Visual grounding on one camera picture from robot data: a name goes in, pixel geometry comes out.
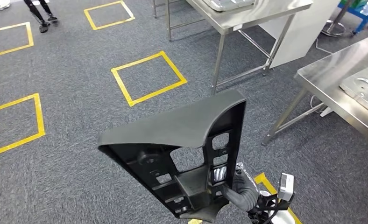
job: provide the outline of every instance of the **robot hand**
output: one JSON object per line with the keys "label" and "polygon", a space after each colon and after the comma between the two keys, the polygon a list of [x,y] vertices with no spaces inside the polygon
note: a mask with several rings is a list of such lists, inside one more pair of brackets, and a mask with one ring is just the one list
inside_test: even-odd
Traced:
{"label": "robot hand", "polygon": [[235,171],[232,181],[232,189],[224,185],[222,195],[243,211],[252,210],[256,204],[260,193],[255,184],[248,178],[242,169]]}

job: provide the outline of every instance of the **person's leg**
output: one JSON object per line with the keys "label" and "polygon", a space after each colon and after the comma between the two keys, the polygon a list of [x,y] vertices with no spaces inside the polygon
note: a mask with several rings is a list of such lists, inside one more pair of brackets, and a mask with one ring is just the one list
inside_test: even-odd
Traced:
{"label": "person's leg", "polygon": [[33,2],[31,0],[23,0],[23,1],[28,6],[28,8],[30,9],[30,12],[33,14],[35,19],[40,23],[40,32],[41,33],[47,32],[49,23],[45,22],[44,18],[41,16],[37,8],[34,6]]}
{"label": "person's leg", "polygon": [[53,16],[52,12],[50,11],[49,9],[49,6],[48,4],[45,2],[45,0],[39,0],[40,3],[41,3],[41,6],[44,8],[44,10],[47,12],[49,18],[48,18],[48,21],[54,21],[54,20],[57,20],[56,17]]}

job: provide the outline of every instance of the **table top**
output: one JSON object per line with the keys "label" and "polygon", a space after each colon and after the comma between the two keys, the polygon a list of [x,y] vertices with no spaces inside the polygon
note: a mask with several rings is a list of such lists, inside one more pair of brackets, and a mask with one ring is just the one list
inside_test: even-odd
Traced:
{"label": "table top", "polygon": [[243,29],[308,9],[312,0],[255,0],[251,6],[217,12],[203,0],[186,0],[220,33],[233,32],[234,27]]}
{"label": "table top", "polygon": [[368,138],[368,110],[340,87],[368,67],[368,38],[298,70],[294,78]]}

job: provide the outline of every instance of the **white panel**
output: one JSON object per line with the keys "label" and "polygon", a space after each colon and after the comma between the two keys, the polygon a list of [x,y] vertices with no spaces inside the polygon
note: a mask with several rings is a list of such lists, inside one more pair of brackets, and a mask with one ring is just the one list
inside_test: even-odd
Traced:
{"label": "white panel", "polygon": [[[311,7],[295,15],[271,68],[304,57],[330,18],[340,0],[313,0]],[[281,34],[287,17],[260,25],[275,39]]]}

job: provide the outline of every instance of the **blue cart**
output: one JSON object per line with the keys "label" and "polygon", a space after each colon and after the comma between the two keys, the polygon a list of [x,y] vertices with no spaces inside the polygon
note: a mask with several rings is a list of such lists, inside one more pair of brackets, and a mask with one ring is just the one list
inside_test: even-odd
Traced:
{"label": "blue cart", "polygon": [[[340,3],[338,7],[343,8],[344,4]],[[366,5],[362,5],[357,8],[349,7],[348,12],[362,19],[360,25],[352,31],[352,35],[356,35],[368,24],[368,2]]]}

